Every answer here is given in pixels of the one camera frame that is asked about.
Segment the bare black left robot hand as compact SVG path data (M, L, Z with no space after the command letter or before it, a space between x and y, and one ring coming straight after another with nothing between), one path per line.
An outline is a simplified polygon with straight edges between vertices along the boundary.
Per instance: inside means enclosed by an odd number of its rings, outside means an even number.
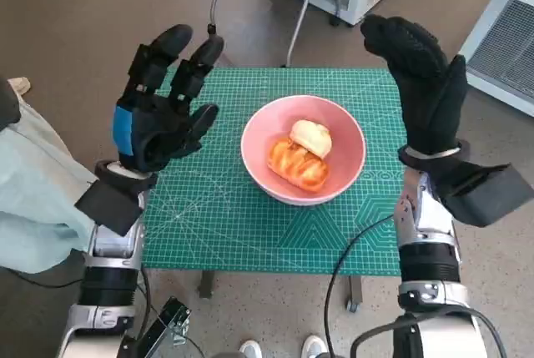
M224 40L218 35L210 35L189 59L180 61L168 95L156 94L192 36L189 25L177 24L137 48L113 114L113 141L126 169L159 172L170 160L200 150L200 140L217 118L217 105L207 103L191 112L190 104L223 52Z

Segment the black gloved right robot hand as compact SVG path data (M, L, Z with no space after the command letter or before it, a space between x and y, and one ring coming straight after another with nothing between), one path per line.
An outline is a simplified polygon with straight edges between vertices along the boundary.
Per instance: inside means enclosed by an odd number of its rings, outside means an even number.
M424 155L460 147L466 60L448 60L437 38L402 17L371 14L360 25L367 52L383 58L400 94L407 145Z

